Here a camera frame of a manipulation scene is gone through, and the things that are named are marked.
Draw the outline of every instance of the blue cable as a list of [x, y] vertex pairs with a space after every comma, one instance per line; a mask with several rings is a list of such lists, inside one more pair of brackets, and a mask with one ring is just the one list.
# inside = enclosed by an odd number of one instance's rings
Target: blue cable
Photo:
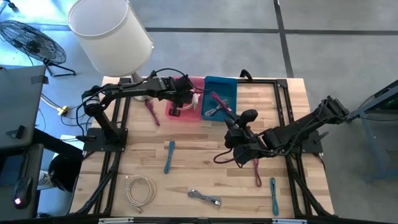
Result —
[[271, 194], [272, 194], [272, 212], [275, 216], [279, 215], [278, 201], [276, 200], [276, 181], [275, 178], [271, 177], [269, 179], [271, 184]]
[[174, 151], [174, 141], [170, 141], [169, 143], [169, 155], [167, 156], [166, 166], [164, 167], [164, 173], [168, 174], [170, 172], [170, 165], [172, 163], [172, 155]]

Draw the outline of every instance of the wooden table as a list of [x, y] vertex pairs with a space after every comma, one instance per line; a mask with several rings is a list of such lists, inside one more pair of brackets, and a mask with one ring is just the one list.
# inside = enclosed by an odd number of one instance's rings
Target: wooden table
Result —
[[[105, 77], [103, 84], [117, 83], [118, 80]], [[304, 81], [301, 78], [291, 78], [287, 81], [294, 117], [299, 119], [310, 112]], [[285, 108], [282, 90], [280, 92]], [[263, 184], [262, 187], [256, 187], [252, 162], [244, 165], [243, 169], [238, 168], [234, 162], [213, 162], [215, 155], [227, 150], [224, 147], [224, 135], [227, 131], [224, 123], [204, 120], [195, 123], [170, 121], [165, 116], [165, 105], [166, 101], [154, 100], [154, 108], [161, 123], [160, 127], [157, 127], [145, 106], [140, 102], [131, 101], [127, 120], [127, 147], [120, 161], [112, 216], [270, 218], [274, 216], [269, 178], [275, 177], [279, 217], [294, 217], [284, 157], [260, 159], [259, 174]], [[112, 117], [113, 108], [114, 105], [110, 105], [106, 110], [109, 118]], [[272, 85], [238, 84], [237, 114], [248, 109], [256, 109], [259, 112], [257, 120], [250, 123], [254, 132], [279, 125]], [[121, 108], [118, 121], [121, 120], [122, 111]], [[169, 174], [164, 174], [171, 140], [175, 141], [172, 167]], [[222, 158], [229, 159], [231, 156], [229, 154]], [[81, 208], [97, 187], [103, 157], [104, 153], [96, 152], [83, 162], [71, 212]], [[324, 208], [333, 213], [322, 163], [311, 154], [303, 155], [302, 159], [309, 189]], [[126, 176], [130, 175], [148, 177], [157, 187], [155, 199], [142, 207], [141, 214], [129, 207], [125, 197], [124, 181]], [[190, 189], [221, 197], [221, 208], [189, 198], [187, 192]], [[146, 192], [145, 185], [139, 184], [132, 190], [133, 197], [137, 199], [142, 198], [142, 194], [145, 196]], [[304, 211], [301, 191], [298, 190], [297, 194], [300, 208]], [[105, 189], [101, 211], [106, 204], [107, 196], [108, 189]]]

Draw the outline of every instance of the white lamp shade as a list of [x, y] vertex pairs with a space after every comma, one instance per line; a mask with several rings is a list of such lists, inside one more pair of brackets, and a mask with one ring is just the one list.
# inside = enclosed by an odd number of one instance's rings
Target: white lamp shade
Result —
[[68, 25], [97, 71], [131, 75], [149, 59], [152, 39], [127, 0], [79, 0]]

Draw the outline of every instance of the yellow plug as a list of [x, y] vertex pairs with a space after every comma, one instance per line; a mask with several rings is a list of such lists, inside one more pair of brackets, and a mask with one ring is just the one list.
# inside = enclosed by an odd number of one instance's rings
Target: yellow plug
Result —
[[67, 106], [63, 106], [62, 108], [58, 108], [58, 115], [59, 116], [63, 116], [64, 114], [66, 114], [68, 112], [69, 108]]

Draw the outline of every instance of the pink cable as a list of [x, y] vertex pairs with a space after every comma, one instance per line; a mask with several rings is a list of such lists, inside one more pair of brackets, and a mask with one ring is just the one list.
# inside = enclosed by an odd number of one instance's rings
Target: pink cable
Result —
[[232, 112], [232, 109], [229, 108], [227, 105], [224, 104], [223, 100], [220, 98], [220, 96], [218, 96], [218, 94], [217, 94], [216, 92], [212, 91], [212, 92], [211, 92], [211, 97], [212, 97], [215, 101], [217, 101], [217, 103], [219, 103], [219, 104], [224, 108], [224, 110], [229, 111], [229, 112]]
[[257, 187], [261, 187], [262, 182], [259, 175], [259, 159], [253, 159], [254, 162], [254, 175], [256, 176], [256, 185]]
[[156, 112], [154, 111], [154, 104], [151, 100], [145, 100], [145, 106], [148, 108], [152, 117], [154, 117], [155, 124], [160, 126], [159, 119], [157, 119]]

